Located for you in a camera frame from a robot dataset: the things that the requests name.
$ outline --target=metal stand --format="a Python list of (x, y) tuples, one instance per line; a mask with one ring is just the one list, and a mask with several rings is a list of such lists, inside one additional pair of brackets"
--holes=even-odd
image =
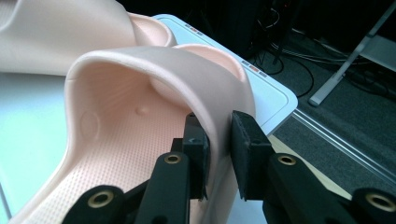
[(369, 44), (369, 42), (373, 39), (376, 32), (379, 28), (384, 24), (387, 18), (392, 14), (394, 9), (396, 8), (396, 1), (394, 1), (390, 7), (385, 11), (382, 17), (378, 20), (378, 22), (374, 25), (374, 27), (367, 33), (367, 35), (363, 38), (363, 40), (359, 43), (359, 45), (353, 50), (353, 52), (349, 55), (346, 62), (338, 69), (338, 71), (326, 81), (325, 84), (317, 91), (315, 94), (308, 100), (309, 104), (313, 106), (318, 106), (320, 103), (332, 92), (332, 90), (337, 86), (337, 84), (343, 79), (345, 75), (345, 71), (349, 68), (350, 65), (355, 61), (355, 59), (361, 54), (364, 48)]

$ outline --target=white surface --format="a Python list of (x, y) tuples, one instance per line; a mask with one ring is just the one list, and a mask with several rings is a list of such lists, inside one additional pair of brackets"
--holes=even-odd
[(7, 213), (6, 210), (4, 208), (4, 206), (0, 206), (0, 223), (7, 223), (8, 219), (7, 219)]
[(395, 52), (396, 42), (376, 35), (363, 50), (361, 56), (396, 72)]
[[(179, 44), (203, 43), (227, 50), (176, 17), (156, 18), (172, 29)], [(297, 99), (289, 89), (232, 55), (247, 69), (257, 121), (270, 134), (296, 108)], [(65, 145), (64, 77), (0, 73), (0, 183), (12, 214), (50, 177), (63, 157)], [(238, 221), (234, 216), (244, 214), (243, 209), (250, 206), (248, 210), (261, 211), (257, 210), (258, 204), (238, 204), (235, 202), (229, 223), (254, 223)], [(263, 221), (255, 214), (246, 214), (245, 218)]]

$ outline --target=gray carpet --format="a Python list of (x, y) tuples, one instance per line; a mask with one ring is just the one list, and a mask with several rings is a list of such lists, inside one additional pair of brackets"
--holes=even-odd
[[(300, 37), (292, 36), (286, 49), (326, 55), (318, 44)], [(280, 68), (280, 63), (272, 64), (274, 56), (265, 50), (260, 56), (262, 63), (257, 58), (256, 63), (266, 73), (273, 73)], [(313, 107), (308, 103), (309, 97), (339, 66), (323, 66), (299, 58), (290, 60), (285, 56), (281, 60), (284, 63), (283, 71), (272, 77), (296, 95), (309, 89), (311, 77), (305, 68), (293, 60), (303, 63), (314, 77), (313, 89), (299, 98), (298, 109), (356, 148), (360, 157), (365, 155), (366, 164), (362, 165), (360, 160), (350, 154), (348, 156), (294, 117), (274, 135), (350, 193), (359, 188), (377, 188), (396, 195), (396, 103), (389, 98), (362, 91), (344, 78), (320, 106)]]

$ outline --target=cable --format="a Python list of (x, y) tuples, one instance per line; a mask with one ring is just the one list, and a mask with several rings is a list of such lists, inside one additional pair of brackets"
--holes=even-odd
[(273, 8), (271, 8), (271, 11), (274, 11), (274, 12), (276, 13), (276, 15), (277, 15), (276, 20), (275, 20), (274, 22), (272, 22), (271, 24), (269, 24), (269, 25), (267, 25), (267, 26), (264, 27), (264, 26), (262, 25), (262, 22), (261, 22), (259, 19), (257, 19), (257, 23), (260, 25), (260, 27), (262, 28), (262, 30), (263, 30), (264, 32), (266, 32), (266, 30), (267, 30), (268, 28), (274, 27), (274, 26), (279, 22), (279, 20), (280, 20), (280, 15), (279, 15), (279, 13), (278, 13), (276, 10), (274, 10)]
[(283, 72), (283, 70), (284, 70), (284, 68), (285, 68), (285, 64), (283, 64), (282, 60), (280, 60), (280, 59), (279, 59), (279, 62), (280, 62), (280, 68), (279, 68), (279, 70), (277, 70), (276, 72), (273, 72), (273, 73), (267, 73), (267, 72), (265, 71), (266, 69), (264, 69), (264, 68), (262, 67), (262, 64), (264, 63), (265, 53), (266, 53), (266, 51), (264, 52), (264, 55), (263, 55), (262, 57), (260, 57), (260, 53), (259, 53), (259, 52), (256, 53), (256, 54), (253, 56), (253, 59), (254, 59), (253, 65), (255, 65), (256, 67), (258, 67), (260, 70), (262, 70), (262, 71), (263, 71), (265, 74), (267, 74), (268, 76), (275, 76), (275, 75), (278, 75), (278, 74), (280, 74), (281, 72)]
[(299, 61), (294, 60), (294, 59), (292, 59), (292, 58), (289, 58), (289, 60), (294, 61), (295, 63), (297, 63), (297, 64), (299, 64), (301, 67), (303, 67), (303, 68), (308, 72), (309, 76), (311, 77), (311, 84), (310, 84), (308, 90), (307, 90), (307, 91), (304, 91), (304, 92), (301, 93), (300, 95), (297, 95), (297, 98), (301, 98), (301, 97), (307, 95), (309, 92), (311, 92), (312, 89), (314, 89), (315, 78), (314, 78), (314, 75), (312, 74), (311, 70), (309, 70), (309, 68), (308, 68), (305, 64), (300, 63)]
[(333, 56), (333, 57), (338, 57), (338, 56), (334, 56), (332, 53), (330, 53), (328, 50), (331, 50), (341, 56), (343, 56), (344, 58), (347, 58), (347, 54), (345, 54), (344, 52), (339, 51), (338, 49), (333, 48), (332, 46), (328, 45), (328, 44), (324, 44), (322, 42), (320, 42), (317, 39), (312, 39), (308, 36), (306, 36), (306, 33), (304, 31), (300, 31), (297, 29), (292, 28), (291, 29), (294, 33), (298, 34), (298, 35), (303, 35), (304, 37), (308, 38), (309, 40), (311, 40), (312, 42), (315, 42), (316, 44), (319, 44), (329, 55)]
[[(367, 76), (366, 74), (363, 73), (363, 80), (357, 80), (354, 77), (359, 76), (360, 74), (358, 74), (358, 71), (352, 71), (352, 72), (347, 72), (346, 73), (346, 80), (348, 81), (349, 84), (351, 84), (352, 86), (354, 86), (355, 88), (357, 88), (360, 91), (364, 91), (367, 92), (369, 94), (372, 95), (377, 95), (377, 96), (382, 96), (385, 98), (389, 98), (392, 100), (395, 100), (395, 97), (391, 97), (389, 96), (390, 92), (389, 92), (389, 87), (387, 85), (387, 83), (384, 83), (380, 77), (375, 77), (374, 80), (367, 80)], [(375, 84), (378, 84), (380, 87), (382, 87), (381, 89), (384, 90), (384, 92), (378, 92), (378, 91), (372, 91), (370, 90), (370, 88), (373, 88), (373, 86)]]
[[(271, 47), (274, 49), (278, 49), (278, 45), (275, 43), (271, 43)], [(314, 63), (327, 63), (327, 64), (343, 64), (346, 60), (345, 59), (331, 59), (331, 58), (324, 58), (324, 57), (319, 57), (319, 56), (312, 56), (312, 55), (306, 55), (306, 54), (301, 54), (301, 53), (297, 53), (297, 52), (293, 52), (290, 50), (286, 50), (283, 49), (282, 50), (283, 53), (291, 55), (291, 56), (295, 56), (295, 57), (299, 57)], [(367, 64), (367, 63), (372, 63), (372, 62), (366, 62), (366, 63), (362, 63), (362, 62), (354, 62), (353, 64)]]
[[(261, 69), (265, 74), (267, 74), (267, 75), (269, 75), (269, 76), (274, 76), (274, 75), (278, 75), (278, 74), (280, 74), (281, 72), (283, 72), (283, 70), (284, 70), (284, 68), (285, 68), (285, 64), (283, 63), (283, 61), (279, 58), (278, 60), (280, 61), (280, 69), (278, 70), (278, 71), (276, 71), (276, 72), (274, 72), (274, 73), (267, 73), (266, 71), (265, 71), (265, 69), (262, 67), (262, 63), (263, 63), (263, 60), (264, 60), (264, 57), (265, 57), (265, 53), (266, 52), (269, 52), (270, 54), (272, 54), (272, 55), (274, 55), (274, 53), (273, 52), (271, 52), (271, 51), (265, 51), (263, 54), (263, 56), (261, 57), (260, 56), (260, 53), (257, 53), (257, 54), (255, 54), (254, 56), (253, 56), (253, 65), (255, 65), (256, 67), (258, 67), (259, 69)], [(295, 63), (297, 63), (297, 64), (299, 64), (301, 67), (303, 67), (306, 71), (307, 71), (307, 73), (309, 74), (309, 76), (310, 76), (310, 79), (311, 79), (311, 83), (310, 83), (310, 85), (309, 85), (309, 88), (308, 88), (308, 90), (306, 90), (306, 91), (304, 91), (303, 93), (301, 93), (301, 94), (299, 94), (299, 95), (297, 95), (297, 98), (300, 98), (300, 97), (303, 97), (303, 96), (305, 96), (305, 95), (307, 95), (309, 92), (311, 92), (312, 91), (312, 89), (314, 88), (314, 84), (315, 84), (315, 78), (314, 78), (314, 75), (312, 74), (312, 72), (311, 72), (311, 70), (309, 70), (309, 68), (305, 65), (305, 64), (303, 64), (303, 63), (301, 63), (301, 62), (299, 62), (299, 61), (297, 61), (297, 60), (294, 60), (294, 59), (292, 59), (292, 58), (288, 58), (289, 60), (291, 60), (291, 61), (293, 61), (293, 62), (295, 62)]]

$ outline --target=black cable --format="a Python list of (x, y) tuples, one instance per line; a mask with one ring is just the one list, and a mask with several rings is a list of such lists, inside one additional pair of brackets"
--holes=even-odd
[(265, 53), (266, 52), (269, 52), (270, 54), (272, 54), (272, 55), (274, 55), (272, 52), (270, 52), (270, 51), (264, 51), (263, 53), (264, 53), (264, 55), (262, 56), (262, 57), (260, 57), (260, 54), (261, 54), (261, 52), (258, 52), (258, 53), (256, 53), (254, 56), (253, 56), (253, 59), (254, 59), (254, 62), (253, 62), (253, 65), (255, 65), (256, 67), (258, 67), (260, 70), (262, 70), (265, 74), (267, 74), (268, 76), (275, 76), (275, 75), (278, 75), (278, 74), (280, 74), (281, 72), (283, 72), (283, 70), (285, 69), (285, 64), (283, 64), (283, 62), (282, 62), (282, 60), (280, 60), (279, 59), (279, 61), (280, 61), (280, 69), (279, 70), (277, 70), (276, 72), (273, 72), (273, 73), (267, 73), (265, 70), (266, 69), (264, 69), (263, 67), (262, 67), (262, 63), (264, 62), (264, 57), (265, 57)]
[(337, 51), (335, 51), (335, 50), (330, 51), (330, 49), (328, 49), (328, 48), (325, 47), (326, 44), (323, 44), (323, 43), (319, 42), (318, 40), (313, 39), (313, 38), (307, 36), (307, 35), (306, 35), (305, 33), (303, 33), (303, 32), (299, 32), (299, 31), (294, 30), (294, 29), (292, 29), (292, 31), (293, 31), (294, 34), (302, 35), (303, 38), (306, 38), (306, 39), (310, 40), (311, 42), (313, 42), (314, 44), (319, 45), (322, 49), (324, 49), (324, 51), (325, 51), (329, 56), (332, 56), (332, 57), (334, 57), (335, 59), (345, 59), (345, 60), (347, 59), (347, 56), (346, 56), (346, 54), (345, 54), (344, 52), (337, 52)]
[[(270, 50), (265, 51), (265, 52), (269, 52), (270, 54), (274, 55), (274, 53), (272, 53)], [(265, 69), (261, 66), (262, 63), (260, 63), (260, 64), (257, 63), (257, 61), (263, 62), (263, 60), (264, 60), (263, 57), (260, 57), (260, 54), (261, 54), (261, 53), (258, 52), (257, 54), (255, 54), (255, 55), (253, 56), (253, 60), (254, 60), (254, 61), (253, 61), (253, 65), (255, 65), (256, 67), (258, 67), (260, 70), (262, 70), (265, 74), (267, 74), (267, 75), (269, 75), (269, 76), (278, 75), (278, 74), (280, 74), (280, 73), (283, 72), (283, 70), (284, 70), (284, 68), (285, 68), (285, 64), (284, 64), (283, 61), (279, 58), (281, 68), (280, 68), (278, 71), (274, 72), (274, 73), (266, 73), (266, 72), (265, 72)], [(314, 75), (312, 74), (311, 70), (309, 70), (309, 68), (308, 68), (305, 64), (303, 64), (303, 63), (301, 63), (301, 62), (299, 62), (299, 61), (297, 61), (297, 60), (294, 60), (294, 59), (292, 59), (292, 58), (289, 58), (289, 57), (288, 57), (288, 59), (291, 60), (291, 61), (293, 61), (293, 62), (295, 62), (295, 63), (297, 63), (297, 64), (299, 64), (301, 67), (303, 67), (303, 68), (307, 71), (307, 73), (309, 74), (309, 76), (310, 76), (311, 84), (309, 85), (308, 90), (306, 90), (306, 91), (304, 91), (303, 93), (297, 95), (297, 98), (303, 97), (303, 96), (307, 95), (309, 92), (311, 92), (312, 89), (314, 88), (314, 84), (315, 84)]]
[(311, 84), (310, 84), (308, 90), (305, 91), (305, 92), (303, 92), (303, 93), (301, 93), (300, 95), (297, 95), (297, 98), (303, 97), (303, 96), (307, 95), (309, 92), (311, 92), (312, 89), (314, 89), (314, 84), (315, 84), (314, 75), (312, 74), (311, 70), (309, 70), (309, 68), (308, 68), (305, 64), (300, 63), (299, 61), (294, 60), (294, 59), (292, 59), (292, 58), (288, 58), (288, 59), (291, 60), (291, 61), (294, 61), (295, 63), (297, 63), (297, 64), (299, 64), (301, 67), (303, 67), (303, 68), (308, 72), (309, 76), (311, 77)]
[[(382, 96), (382, 97), (394, 99), (393, 97), (389, 97), (388, 85), (386, 83), (382, 82), (380, 78), (377, 78), (374, 81), (367, 82), (366, 75), (364, 75), (364, 77), (363, 77), (364, 81), (359, 81), (356, 78), (353, 78), (352, 76), (358, 76), (357, 75), (357, 71), (346, 73), (346, 80), (348, 81), (349, 84), (351, 84), (352, 86), (354, 86), (358, 90), (364, 91), (364, 92), (372, 94), (372, 95), (377, 95), (377, 96)], [(382, 86), (385, 92), (371, 91), (370, 89), (365, 88), (365, 87), (368, 87), (368, 86), (374, 86), (375, 83), (377, 83), (380, 86)]]

